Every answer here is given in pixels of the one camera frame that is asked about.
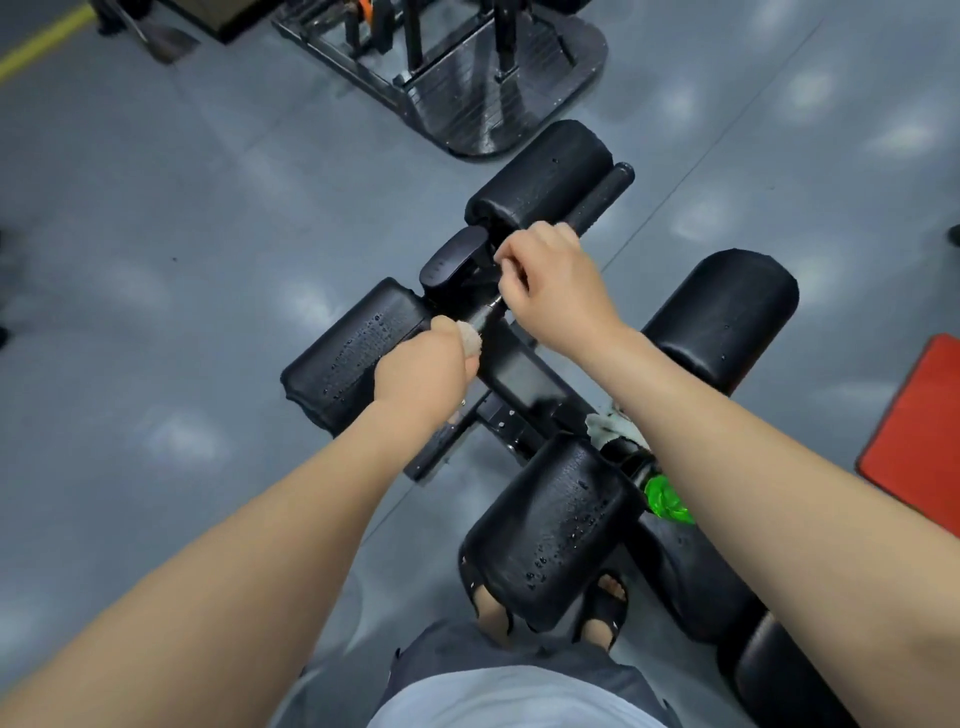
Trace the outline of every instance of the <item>weight machine base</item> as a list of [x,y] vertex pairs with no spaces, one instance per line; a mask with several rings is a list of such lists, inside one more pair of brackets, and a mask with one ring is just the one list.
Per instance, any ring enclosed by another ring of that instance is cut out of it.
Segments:
[[346,45],[311,34],[290,16],[277,29],[398,114],[454,157],[504,154],[532,136],[607,59],[607,41],[594,26],[535,6],[516,19],[516,69],[501,78],[492,15],[478,15],[427,53],[414,74],[378,76]]

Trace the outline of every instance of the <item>black sandal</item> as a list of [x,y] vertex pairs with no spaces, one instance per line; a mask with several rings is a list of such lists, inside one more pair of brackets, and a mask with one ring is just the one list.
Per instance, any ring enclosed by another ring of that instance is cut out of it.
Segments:
[[[623,599],[618,599],[610,592],[600,586],[600,579],[609,576],[613,581],[620,585],[623,590]],[[618,571],[613,569],[604,569],[597,574],[593,583],[587,587],[584,592],[584,605],[580,608],[580,615],[577,617],[577,623],[573,628],[573,641],[579,642],[584,634],[584,625],[591,619],[599,619],[613,633],[613,639],[610,647],[616,642],[620,635],[623,623],[627,620],[627,611],[630,607],[630,593],[627,591],[627,585],[623,583],[623,577]]]
[[[464,552],[458,554],[459,558],[459,569],[460,569],[460,581],[464,585],[464,589],[467,591],[467,598],[470,600],[470,604],[473,605],[473,612],[480,616],[480,610],[477,609],[476,602],[473,601],[473,595],[476,594],[476,591],[483,586],[483,575],[480,571],[470,562],[467,561],[467,557],[464,556]],[[507,634],[509,635],[514,631],[514,613],[509,609],[504,607],[504,610],[507,612]]]

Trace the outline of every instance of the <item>gray shorts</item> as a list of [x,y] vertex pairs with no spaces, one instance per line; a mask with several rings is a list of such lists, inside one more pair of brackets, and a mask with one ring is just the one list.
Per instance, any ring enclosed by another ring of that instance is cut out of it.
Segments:
[[408,685],[434,675],[482,667],[531,665],[553,670],[619,695],[666,726],[678,726],[669,706],[657,700],[636,667],[618,665],[606,650],[588,642],[572,643],[540,635],[540,645],[507,649],[488,637],[475,622],[441,619],[427,627],[405,650],[397,651],[383,705]]

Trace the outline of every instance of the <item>black foam roller pad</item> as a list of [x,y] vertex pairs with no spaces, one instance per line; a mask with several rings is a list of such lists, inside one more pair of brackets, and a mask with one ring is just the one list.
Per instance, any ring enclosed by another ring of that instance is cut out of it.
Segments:
[[559,223],[613,169],[610,150],[579,121],[555,121],[467,202],[464,219],[495,231]]
[[494,598],[553,629],[642,510],[639,491],[586,440],[554,435],[487,509],[464,554]]
[[283,370],[287,399],[336,437],[373,401],[373,369],[380,357],[430,328],[430,319],[413,291],[394,279],[380,281]]
[[702,260],[643,332],[729,395],[790,320],[797,281],[769,255],[732,249]]

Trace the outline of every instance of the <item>red mat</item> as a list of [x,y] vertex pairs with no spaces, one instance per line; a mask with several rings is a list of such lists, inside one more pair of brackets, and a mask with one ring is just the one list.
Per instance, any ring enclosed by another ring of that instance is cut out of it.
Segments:
[[960,339],[930,339],[856,469],[960,537]]

